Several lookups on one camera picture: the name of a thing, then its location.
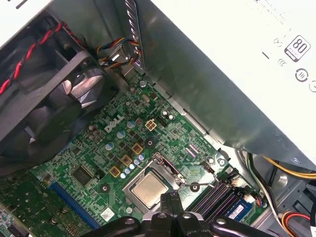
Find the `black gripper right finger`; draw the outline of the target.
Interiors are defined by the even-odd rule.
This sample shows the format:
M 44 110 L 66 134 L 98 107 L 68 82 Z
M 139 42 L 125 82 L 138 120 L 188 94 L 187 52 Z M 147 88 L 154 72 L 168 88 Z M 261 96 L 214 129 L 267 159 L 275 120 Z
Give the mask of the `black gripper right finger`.
M 195 214 L 184 211 L 177 193 L 172 194 L 172 214 L 176 218 L 176 230 L 180 237 L 261 237 L 262 231 L 219 216 L 208 224 Z

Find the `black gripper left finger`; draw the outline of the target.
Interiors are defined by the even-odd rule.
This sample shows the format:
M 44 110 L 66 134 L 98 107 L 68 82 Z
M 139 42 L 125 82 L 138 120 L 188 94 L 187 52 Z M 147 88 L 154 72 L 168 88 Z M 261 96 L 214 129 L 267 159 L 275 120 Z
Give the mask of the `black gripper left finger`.
M 173 193 L 162 194 L 158 211 L 146 213 L 142 220 L 122 217 L 109 224 L 110 237 L 169 237 L 173 222 Z

